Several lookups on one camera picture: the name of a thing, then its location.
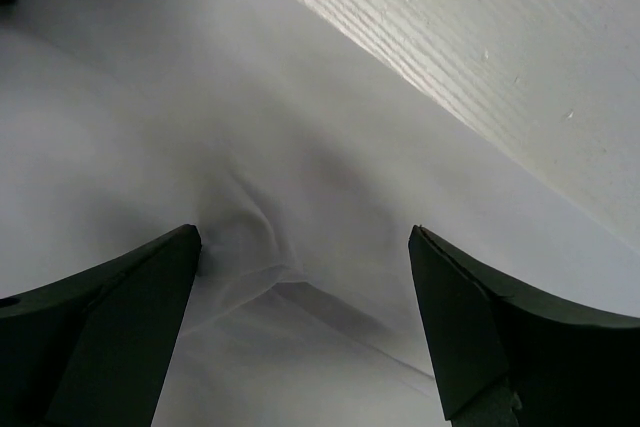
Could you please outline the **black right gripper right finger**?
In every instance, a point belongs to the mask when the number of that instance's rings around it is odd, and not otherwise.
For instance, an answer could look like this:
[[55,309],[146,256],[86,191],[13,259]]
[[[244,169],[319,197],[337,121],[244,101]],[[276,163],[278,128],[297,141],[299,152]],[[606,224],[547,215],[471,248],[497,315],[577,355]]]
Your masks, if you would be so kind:
[[635,426],[639,321],[551,295],[424,227],[408,243],[444,416],[454,426]]

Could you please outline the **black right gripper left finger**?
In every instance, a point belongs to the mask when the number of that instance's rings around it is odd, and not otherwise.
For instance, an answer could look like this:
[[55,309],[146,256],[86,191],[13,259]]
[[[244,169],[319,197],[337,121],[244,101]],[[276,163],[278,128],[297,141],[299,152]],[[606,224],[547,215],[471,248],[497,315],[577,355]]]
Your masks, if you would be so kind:
[[148,426],[201,252],[183,225],[1,301],[4,426]]

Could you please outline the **white t shirt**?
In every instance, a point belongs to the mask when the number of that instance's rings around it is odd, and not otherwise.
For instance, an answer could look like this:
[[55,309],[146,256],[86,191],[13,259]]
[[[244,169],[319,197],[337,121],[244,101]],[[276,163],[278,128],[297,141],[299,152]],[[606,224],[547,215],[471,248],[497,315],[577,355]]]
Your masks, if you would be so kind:
[[157,426],[441,426],[421,225],[637,316],[639,256],[297,0],[1,9],[1,293],[182,224],[200,269]]

